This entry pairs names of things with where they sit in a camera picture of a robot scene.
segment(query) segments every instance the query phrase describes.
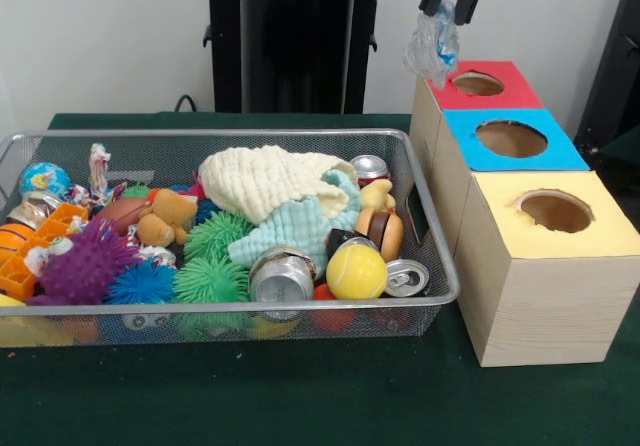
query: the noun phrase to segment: plastic bag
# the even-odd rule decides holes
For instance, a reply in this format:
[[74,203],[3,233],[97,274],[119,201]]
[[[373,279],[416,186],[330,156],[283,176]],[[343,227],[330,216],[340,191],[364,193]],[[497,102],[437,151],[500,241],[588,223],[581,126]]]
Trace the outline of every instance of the plastic bag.
[[460,44],[454,18],[451,1],[444,1],[433,17],[421,13],[418,29],[402,58],[409,71],[430,79],[440,89],[444,88],[447,75],[458,68]]

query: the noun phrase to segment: blue square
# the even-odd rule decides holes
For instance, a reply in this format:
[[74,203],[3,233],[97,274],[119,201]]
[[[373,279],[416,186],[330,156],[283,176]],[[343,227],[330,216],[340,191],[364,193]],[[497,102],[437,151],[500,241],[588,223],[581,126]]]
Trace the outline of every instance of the blue square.
[[[573,146],[571,139],[547,110],[445,111],[444,116],[453,137],[458,142],[467,166],[473,171],[589,171],[589,166]],[[520,149],[526,150],[530,146],[534,152],[528,157],[513,157],[492,151],[478,136],[478,129],[485,126],[485,132],[492,131],[492,141],[495,141],[495,138],[500,139],[501,134],[509,137],[505,143],[507,146],[502,147],[501,153],[507,150],[509,154],[518,151],[518,144]],[[510,136],[510,133],[514,131],[510,129],[512,127],[514,130],[520,131],[526,129],[527,133],[534,130],[529,133],[531,141],[522,139],[523,136],[520,136],[519,141],[513,140]],[[546,139],[546,149],[541,138],[535,132]],[[538,143],[539,150],[535,150],[534,143]]]

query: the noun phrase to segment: black cable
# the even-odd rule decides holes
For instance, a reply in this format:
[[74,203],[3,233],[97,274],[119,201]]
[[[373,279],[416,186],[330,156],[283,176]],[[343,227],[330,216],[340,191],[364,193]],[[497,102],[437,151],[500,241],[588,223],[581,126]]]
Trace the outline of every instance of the black cable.
[[182,96],[180,96],[180,99],[176,103],[176,107],[173,109],[173,111],[175,113],[179,113],[180,112],[180,108],[182,107],[182,103],[184,103],[185,100],[189,102],[189,105],[191,106],[191,111],[193,111],[194,113],[197,113],[198,112],[198,108],[196,108],[196,103],[193,100],[193,98],[191,96],[189,96],[188,94],[183,94]]

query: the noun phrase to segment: yellow box top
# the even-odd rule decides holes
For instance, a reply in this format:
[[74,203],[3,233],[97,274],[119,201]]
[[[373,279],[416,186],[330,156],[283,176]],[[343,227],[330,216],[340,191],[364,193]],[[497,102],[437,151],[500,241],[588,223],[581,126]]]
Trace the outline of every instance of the yellow box top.
[[595,172],[474,178],[514,258],[640,256],[640,235]]

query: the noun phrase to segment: blue towel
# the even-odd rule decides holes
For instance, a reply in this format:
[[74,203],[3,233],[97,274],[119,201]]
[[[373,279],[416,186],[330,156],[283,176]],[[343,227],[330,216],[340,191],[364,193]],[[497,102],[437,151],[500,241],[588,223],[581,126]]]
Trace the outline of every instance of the blue towel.
[[360,214],[360,191],[342,171],[328,171],[323,181],[338,186],[349,196],[347,207],[336,218],[322,214],[315,196],[302,201],[289,201],[275,209],[248,236],[229,246],[234,263],[250,268],[268,249],[290,246],[309,256],[316,265],[318,276],[327,267],[325,240],[332,229],[352,230]]

